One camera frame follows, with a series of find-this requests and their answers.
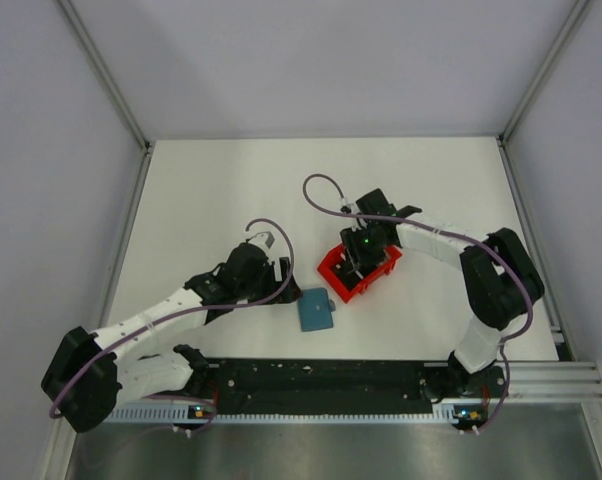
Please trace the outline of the blue leather card holder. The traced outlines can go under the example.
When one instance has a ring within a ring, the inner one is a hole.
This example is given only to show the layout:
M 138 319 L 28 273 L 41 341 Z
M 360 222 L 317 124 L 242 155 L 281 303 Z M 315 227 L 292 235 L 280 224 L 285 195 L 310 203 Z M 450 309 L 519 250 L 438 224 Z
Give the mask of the blue leather card holder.
M 302 291 L 297 301 L 300 328 L 304 333 L 332 329 L 334 301 L 325 288 L 311 288 Z

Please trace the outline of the red plastic bin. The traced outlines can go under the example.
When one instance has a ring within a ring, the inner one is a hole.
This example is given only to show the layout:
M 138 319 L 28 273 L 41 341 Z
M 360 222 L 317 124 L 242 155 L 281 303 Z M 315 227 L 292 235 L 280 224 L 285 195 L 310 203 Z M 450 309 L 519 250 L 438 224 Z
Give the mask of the red plastic bin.
M 348 303 L 356 295 L 363 295 L 374 282 L 390 275 L 402 257 L 401 251 L 395 246 L 386 247 L 385 254 L 386 259 L 376 266 L 349 270 L 345 247 L 339 244 L 328 251 L 319 263 L 317 272 L 339 298 Z

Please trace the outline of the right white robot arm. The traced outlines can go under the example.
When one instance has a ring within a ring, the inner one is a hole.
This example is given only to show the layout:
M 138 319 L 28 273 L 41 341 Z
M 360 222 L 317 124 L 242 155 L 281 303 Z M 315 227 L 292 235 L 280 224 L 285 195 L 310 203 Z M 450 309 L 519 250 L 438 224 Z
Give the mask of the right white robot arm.
M 473 312 L 468 329 L 452 352 L 447 380 L 457 394 L 468 396 L 485 380 L 503 344 L 510 322 L 528 314 L 545 294 L 545 286 L 517 233 L 501 228 L 483 241 L 437 221 L 422 210 L 390 203 L 377 188 L 355 202 L 355 226 L 341 231 L 346 258 L 353 269 L 371 268 L 395 246 L 426 254 L 461 271 Z

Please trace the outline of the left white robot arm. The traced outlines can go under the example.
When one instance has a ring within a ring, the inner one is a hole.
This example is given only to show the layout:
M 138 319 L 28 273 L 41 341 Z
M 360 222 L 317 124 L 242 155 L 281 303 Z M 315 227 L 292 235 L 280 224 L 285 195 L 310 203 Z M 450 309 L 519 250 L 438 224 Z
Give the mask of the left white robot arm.
M 51 418 L 86 433 L 127 403 L 164 391 L 201 394 L 205 359 L 183 342 L 184 334 L 238 309 L 290 304 L 300 296 L 294 254 L 273 259 L 273 243 L 271 233 L 258 233 L 146 310 L 108 327 L 67 332 L 41 381 Z

